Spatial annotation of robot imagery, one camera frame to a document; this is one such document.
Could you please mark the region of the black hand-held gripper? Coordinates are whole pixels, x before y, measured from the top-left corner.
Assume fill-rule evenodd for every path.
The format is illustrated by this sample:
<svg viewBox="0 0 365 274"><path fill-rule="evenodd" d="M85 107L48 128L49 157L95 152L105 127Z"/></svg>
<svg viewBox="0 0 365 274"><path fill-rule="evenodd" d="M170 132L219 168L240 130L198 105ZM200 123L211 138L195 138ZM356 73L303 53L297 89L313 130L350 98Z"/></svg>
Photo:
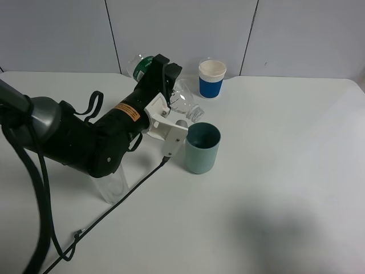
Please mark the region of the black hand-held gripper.
<svg viewBox="0 0 365 274"><path fill-rule="evenodd" d="M92 93L81 114L65 101L29 98L2 81L2 131L33 179L40 174L27 150L102 178L117 170L126 152L139 146L143 131L151 125L145 108L159 93L159 80L143 78L129 96L91 123L103 104L100 91Z"/></svg>

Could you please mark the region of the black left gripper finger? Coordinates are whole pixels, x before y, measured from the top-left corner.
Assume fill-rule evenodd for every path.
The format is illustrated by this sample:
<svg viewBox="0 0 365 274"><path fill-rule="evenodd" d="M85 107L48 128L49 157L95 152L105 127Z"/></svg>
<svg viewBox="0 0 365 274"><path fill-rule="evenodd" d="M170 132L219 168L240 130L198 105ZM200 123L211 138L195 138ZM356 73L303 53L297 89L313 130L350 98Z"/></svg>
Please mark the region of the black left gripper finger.
<svg viewBox="0 0 365 274"><path fill-rule="evenodd" d="M138 88L167 95L165 69L169 59L161 54L140 59L133 71Z"/></svg>

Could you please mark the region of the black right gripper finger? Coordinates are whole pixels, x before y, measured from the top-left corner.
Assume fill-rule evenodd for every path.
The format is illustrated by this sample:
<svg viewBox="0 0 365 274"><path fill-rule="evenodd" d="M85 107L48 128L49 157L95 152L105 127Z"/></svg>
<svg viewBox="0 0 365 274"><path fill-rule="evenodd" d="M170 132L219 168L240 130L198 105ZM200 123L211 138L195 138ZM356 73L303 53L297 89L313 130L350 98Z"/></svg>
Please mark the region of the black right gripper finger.
<svg viewBox="0 0 365 274"><path fill-rule="evenodd" d="M171 96L173 93L173 89L175 86L175 82L182 71L182 67L176 63L167 64L164 69L165 76L165 98L167 100L167 104L171 103Z"/></svg>

